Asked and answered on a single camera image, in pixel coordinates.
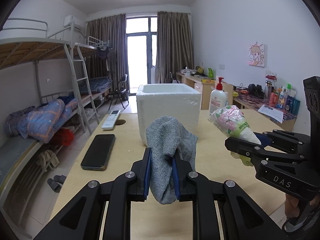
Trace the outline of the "person's right hand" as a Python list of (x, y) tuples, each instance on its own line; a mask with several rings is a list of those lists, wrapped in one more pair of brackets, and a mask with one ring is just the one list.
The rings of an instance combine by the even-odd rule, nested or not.
[(285, 194), (285, 215), (287, 218), (296, 218), (299, 216), (299, 200), (288, 194)]

